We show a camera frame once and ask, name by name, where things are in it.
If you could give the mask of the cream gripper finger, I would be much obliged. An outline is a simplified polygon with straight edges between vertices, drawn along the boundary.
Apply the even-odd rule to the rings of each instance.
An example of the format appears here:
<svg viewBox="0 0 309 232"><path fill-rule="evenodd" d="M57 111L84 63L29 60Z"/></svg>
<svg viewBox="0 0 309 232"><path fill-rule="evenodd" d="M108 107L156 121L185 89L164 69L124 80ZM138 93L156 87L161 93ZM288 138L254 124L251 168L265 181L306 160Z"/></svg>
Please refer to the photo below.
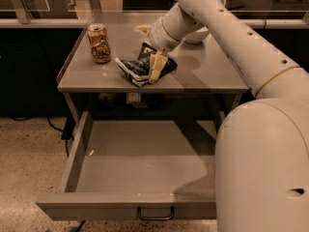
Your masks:
<svg viewBox="0 0 309 232"><path fill-rule="evenodd" d="M148 25L148 24L143 24L143 25L138 25L138 26L135 26L134 27L134 31L135 32L139 32L145 36L148 36L151 32L151 28L152 26L151 25Z"/></svg>
<svg viewBox="0 0 309 232"><path fill-rule="evenodd" d="M160 77L160 74L168 61L168 55L164 52L158 51L152 53L150 57L150 72L149 82L156 83Z"/></svg>

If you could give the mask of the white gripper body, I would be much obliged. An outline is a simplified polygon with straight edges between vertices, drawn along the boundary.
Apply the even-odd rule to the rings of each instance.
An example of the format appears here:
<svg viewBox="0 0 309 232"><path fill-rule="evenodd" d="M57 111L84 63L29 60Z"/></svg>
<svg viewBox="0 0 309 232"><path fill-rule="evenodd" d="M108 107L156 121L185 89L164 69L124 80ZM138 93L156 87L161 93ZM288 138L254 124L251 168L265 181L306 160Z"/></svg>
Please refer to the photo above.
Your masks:
<svg viewBox="0 0 309 232"><path fill-rule="evenodd" d="M151 26L149 40L151 46L161 52L171 52L180 44L180 41L173 39L165 30L162 16Z"/></svg>

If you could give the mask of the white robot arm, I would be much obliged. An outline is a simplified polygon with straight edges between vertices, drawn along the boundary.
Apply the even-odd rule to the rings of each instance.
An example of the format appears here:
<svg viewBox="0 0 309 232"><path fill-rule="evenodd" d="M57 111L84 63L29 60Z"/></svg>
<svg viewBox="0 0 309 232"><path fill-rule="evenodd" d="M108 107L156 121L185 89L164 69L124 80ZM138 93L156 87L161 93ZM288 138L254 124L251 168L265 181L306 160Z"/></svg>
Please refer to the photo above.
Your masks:
<svg viewBox="0 0 309 232"><path fill-rule="evenodd" d="M254 101L223 121L215 145L218 232L309 232L309 74L220 0L178 0L146 34L173 50L207 27Z"/></svg>

